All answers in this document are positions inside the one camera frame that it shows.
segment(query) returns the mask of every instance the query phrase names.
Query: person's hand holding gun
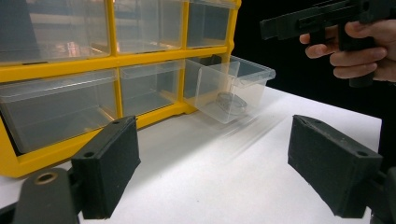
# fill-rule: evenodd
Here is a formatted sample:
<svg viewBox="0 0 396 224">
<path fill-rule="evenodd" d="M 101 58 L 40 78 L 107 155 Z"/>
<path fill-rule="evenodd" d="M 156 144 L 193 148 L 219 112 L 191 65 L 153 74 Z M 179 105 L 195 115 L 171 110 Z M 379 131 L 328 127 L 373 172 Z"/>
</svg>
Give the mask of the person's hand holding gun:
<svg viewBox="0 0 396 224">
<path fill-rule="evenodd" d="M 306 48 L 311 58 L 330 56 L 333 72 L 339 78 L 362 77 L 375 72 L 374 80 L 396 82 L 396 20 L 377 21 L 360 24 L 358 21 L 346 24 L 346 33 L 354 38 L 371 36 L 376 47 L 355 51 L 340 51 L 337 39 L 337 27 L 326 29 L 326 44 L 317 44 Z M 302 44 L 309 44 L 310 35 L 300 35 Z"/>
</svg>

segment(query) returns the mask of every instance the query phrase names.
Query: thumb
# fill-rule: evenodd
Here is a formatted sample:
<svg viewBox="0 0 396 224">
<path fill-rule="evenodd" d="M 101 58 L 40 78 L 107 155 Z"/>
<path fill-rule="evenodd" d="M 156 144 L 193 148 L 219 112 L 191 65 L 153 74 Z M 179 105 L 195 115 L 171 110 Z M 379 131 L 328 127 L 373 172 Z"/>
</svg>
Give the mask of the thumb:
<svg viewBox="0 0 396 224">
<path fill-rule="evenodd" d="M 371 36 L 376 40 L 391 41 L 396 36 L 396 20 L 376 21 L 369 24 L 361 24 L 358 21 L 346 24 L 346 33 L 353 38 Z"/>
</svg>

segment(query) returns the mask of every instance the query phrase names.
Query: white table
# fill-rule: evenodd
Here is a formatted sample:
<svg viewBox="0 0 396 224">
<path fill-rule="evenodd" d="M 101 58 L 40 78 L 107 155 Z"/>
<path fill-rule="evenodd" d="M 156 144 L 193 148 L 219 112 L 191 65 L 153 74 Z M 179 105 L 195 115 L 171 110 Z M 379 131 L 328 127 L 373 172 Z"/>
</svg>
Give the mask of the white table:
<svg viewBox="0 0 396 224">
<path fill-rule="evenodd" d="M 266 88 L 248 123 L 220 124 L 201 112 L 138 132 L 140 158 L 111 219 L 82 223 L 369 223 L 335 217 L 287 163 L 292 116 L 320 119 L 377 150 L 381 120 Z M 0 206 L 21 180 L 0 177 Z"/>
</svg>

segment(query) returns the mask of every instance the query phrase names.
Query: black background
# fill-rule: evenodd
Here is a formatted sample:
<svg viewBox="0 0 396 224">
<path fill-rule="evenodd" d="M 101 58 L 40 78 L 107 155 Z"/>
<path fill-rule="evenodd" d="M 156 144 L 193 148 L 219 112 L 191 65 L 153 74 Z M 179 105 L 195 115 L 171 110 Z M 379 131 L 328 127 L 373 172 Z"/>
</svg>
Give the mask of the black background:
<svg viewBox="0 0 396 224">
<path fill-rule="evenodd" d="M 298 37 L 261 39 L 260 21 L 312 7 L 320 1 L 243 0 L 236 23 L 233 55 L 276 70 L 267 86 L 382 119 L 379 152 L 383 169 L 396 166 L 396 86 L 375 81 L 369 88 L 348 87 L 332 74 L 329 57 L 311 60 Z"/>
</svg>

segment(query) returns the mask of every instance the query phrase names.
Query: yellow frame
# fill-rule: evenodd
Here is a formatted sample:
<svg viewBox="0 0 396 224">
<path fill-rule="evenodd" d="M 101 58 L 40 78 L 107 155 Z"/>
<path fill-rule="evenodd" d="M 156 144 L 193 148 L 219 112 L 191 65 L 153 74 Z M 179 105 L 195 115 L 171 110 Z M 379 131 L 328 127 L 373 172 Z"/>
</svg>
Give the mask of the yellow frame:
<svg viewBox="0 0 396 224">
<path fill-rule="evenodd" d="M 114 17 L 113 0 L 106 0 L 107 19 L 109 26 L 109 42 L 111 53 L 105 58 L 93 58 L 89 60 L 80 60 L 73 62 L 60 63 L 42 63 L 29 65 L 11 65 L 0 66 L 0 83 L 9 81 L 18 81 L 31 78 L 57 77 L 75 73 L 83 73 L 91 70 L 119 68 L 141 63 L 158 63 L 168 60 L 186 59 L 190 57 L 202 57 L 213 54 L 224 56 L 231 55 L 233 51 L 233 34 L 235 31 L 237 11 L 241 6 L 241 0 L 234 0 L 235 9 L 231 9 L 228 33 L 225 46 L 187 49 L 187 30 L 189 17 L 189 3 L 183 3 L 183 33 L 182 48 L 178 50 L 169 50 L 162 52 L 152 52 L 145 54 L 117 54 L 116 26 Z M 195 108 L 188 105 L 183 100 L 184 87 L 184 70 L 181 70 L 179 76 L 177 101 L 169 106 L 154 110 L 147 114 L 137 117 L 137 128 L 142 128 L 163 119 L 179 114 L 189 114 L 195 111 Z M 119 111 L 119 117 L 122 117 L 122 105 L 120 99 L 120 79 L 115 84 L 116 102 Z M 32 173 L 33 171 L 51 166 L 58 162 L 66 161 L 72 157 L 79 149 L 90 141 L 100 130 L 84 133 L 83 135 L 67 139 L 60 143 L 40 148 L 36 151 L 16 156 L 14 148 L 8 138 L 7 130 L 3 121 L 0 119 L 0 175 L 11 177 L 20 177 Z"/>
</svg>

